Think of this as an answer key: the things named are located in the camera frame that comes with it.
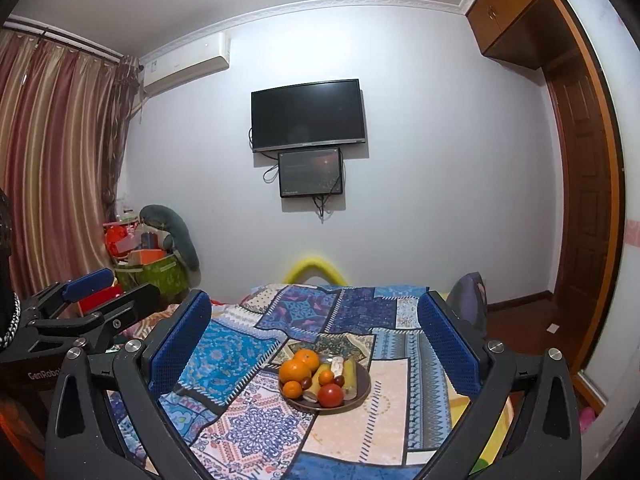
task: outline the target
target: patterned curtain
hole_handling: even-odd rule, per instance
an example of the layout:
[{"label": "patterned curtain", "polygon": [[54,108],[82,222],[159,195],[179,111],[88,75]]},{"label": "patterned curtain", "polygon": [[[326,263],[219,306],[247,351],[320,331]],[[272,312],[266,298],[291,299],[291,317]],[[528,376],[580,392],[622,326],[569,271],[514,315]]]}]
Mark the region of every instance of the patterned curtain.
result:
[{"label": "patterned curtain", "polygon": [[11,274],[21,298],[109,264],[105,191],[114,193],[122,164],[123,66],[133,61],[117,66],[0,30],[0,187],[12,202]]}]

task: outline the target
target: plate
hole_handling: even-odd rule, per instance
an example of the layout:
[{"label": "plate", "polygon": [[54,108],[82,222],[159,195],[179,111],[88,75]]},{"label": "plate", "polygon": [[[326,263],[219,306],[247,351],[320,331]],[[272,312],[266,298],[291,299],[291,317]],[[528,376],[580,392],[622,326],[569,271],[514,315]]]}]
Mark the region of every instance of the plate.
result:
[{"label": "plate", "polygon": [[[332,357],[333,356],[321,356],[321,361],[323,363],[331,362]],[[309,400],[305,400],[303,397],[288,399],[287,397],[282,396],[282,398],[286,400],[290,406],[293,406],[301,412],[317,413],[318,415],[332,415],[334,413],[348,412],[349,410],[360,406],[371,391],[371,377],[369,372],[367,372],[367,369],[360,363],[356,363],[356,378],[358,380],[358,392],[356,396],[351,400],[345,400],[336,408],[323,408],[317,402],[310,402]],[[282,394],[282,384],[280,385],[280,393]]]}]

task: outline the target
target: tv screen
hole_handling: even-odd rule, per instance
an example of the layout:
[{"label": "tv screen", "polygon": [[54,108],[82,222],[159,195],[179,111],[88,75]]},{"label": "tv screen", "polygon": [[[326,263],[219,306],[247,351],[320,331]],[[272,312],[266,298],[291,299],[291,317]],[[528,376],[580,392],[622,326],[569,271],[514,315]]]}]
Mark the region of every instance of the tv screen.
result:
[{"label": "tv screen", "polygon": [[342,193],[340,148],[280,152],[278,170],[282,198]]},{"label": "tv screen", "polygon": [[308,83],[251,94],[254,152],[364,142],[357,79]]}]

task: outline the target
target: screw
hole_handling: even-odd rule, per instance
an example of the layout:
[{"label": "screw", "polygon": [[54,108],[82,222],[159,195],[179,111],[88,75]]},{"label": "screw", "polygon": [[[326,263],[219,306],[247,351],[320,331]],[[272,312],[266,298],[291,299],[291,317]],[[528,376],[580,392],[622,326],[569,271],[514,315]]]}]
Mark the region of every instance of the screw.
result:
[{"label": "screw", "polygon": [[127,341],[126,345],[124,345],[124,349],[127,352],[133,353],[140,350],[141,346],[142,346],[142,341],[140,341],[140,339],[132,339],[130,341]]},{"label": "screw", "polygon": [[487,348],[494,354],[501,354],[504,352],[504,343],[496,339],[491,339],[487,344]]},{"label": "screw", "polygon": [[550,348],[549,357],[551,357],[554,361],[559,361],[560,359],[562,359],[562,352],[557,348]]},{"label": "screw", "polygon": [[82,353],[81,349],[77,348],[77,347],[73,347],[70,348],[68,350],[68,352],[66,353],[66,358],[67,359],[75,359],[76,357],[78,357],[80,354]]}]

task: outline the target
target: patchwork tablecloth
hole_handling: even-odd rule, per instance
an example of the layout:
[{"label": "patchwork tablecloth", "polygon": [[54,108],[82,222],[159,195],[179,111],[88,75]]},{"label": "patchwork tablecloth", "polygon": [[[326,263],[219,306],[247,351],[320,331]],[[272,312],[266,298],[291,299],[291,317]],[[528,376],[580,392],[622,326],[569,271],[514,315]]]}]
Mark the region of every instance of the patchwork tablecloth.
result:
[{"label": "patchwork tablecloth", "polygon": [[[426,290],[258,288],[212,314],[160,403],[215,479],[414,478],[451,429],[446,375],[417,322]],[[329,416],[290,407],[277,370],[301,348],[367,368],[372,387],[363,405]],[[118,394],[111,404],[132,459],[144,463]]]}]

